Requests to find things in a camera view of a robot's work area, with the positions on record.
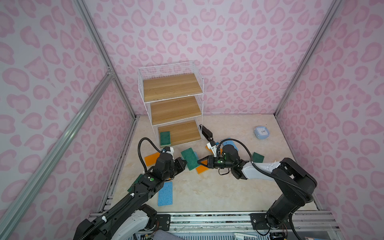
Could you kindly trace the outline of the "green sponge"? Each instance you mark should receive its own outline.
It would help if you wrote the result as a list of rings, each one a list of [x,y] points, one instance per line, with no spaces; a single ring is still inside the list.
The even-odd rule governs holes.
[[[131,186],[129,187],[129,189],[127,190],[127,192],[131,192],[134,188],[134,186],[139,182],[139,180],[142,178],[143,174],[140,174],[136,179],[135,181],[131,184]]]
[[[188,148],[181,152],[182,158],[187,161],[187,166],[190,171],[199,166],[198,157],[192,148]]]
[[[160,133],[160,146],[161,148],[171,146],[171,133],[170,131],[165,131]]]
[[[264,159],[265,159],[265,157],[263,155],[260,155],[260,154],[258,154],[256,152],[253,152],[253,154],[252,154],[252,162],[254,162],[254,163],[263,163]]]

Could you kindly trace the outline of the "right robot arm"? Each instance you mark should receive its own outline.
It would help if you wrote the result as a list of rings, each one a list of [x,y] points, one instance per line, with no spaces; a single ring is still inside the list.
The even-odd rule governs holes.
[[[247,151],[250,160],[241,159],[238,150],[233,145],[222,145],[214,141],[208,143],[213,152],[197,163],[208,169],[228,169],[238,180],[264,179],[274,181],[281,190],[281,196],[267,210],[257,225],[263,224],[268,229],[278,229],[289,221],[293,214],[301,207],[314,201],[313,193],[318,185],[314,177],[297,164],[291,158],[284,158],[280,162],[269,164],[255,163],[249,149],[239,140],[231,139],[239,143]]]

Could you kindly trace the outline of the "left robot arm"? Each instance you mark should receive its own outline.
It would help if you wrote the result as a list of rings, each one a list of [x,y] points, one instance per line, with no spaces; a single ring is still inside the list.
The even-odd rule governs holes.
[[[141,145],[148,141],[160,153],[154,166],[147,169],[141,155]],[[182,173],[187,161],[174,158],[173,148],[158,149],[149,138],[142,138],[138,143],[138,156],[145,172],[141,174],[131,190],[112,208],[93,221],[82,221],[75,232],[75,240],[125,240],[140,230],[156,229],[157,211],[146,205],[165,182],[173,180]]]

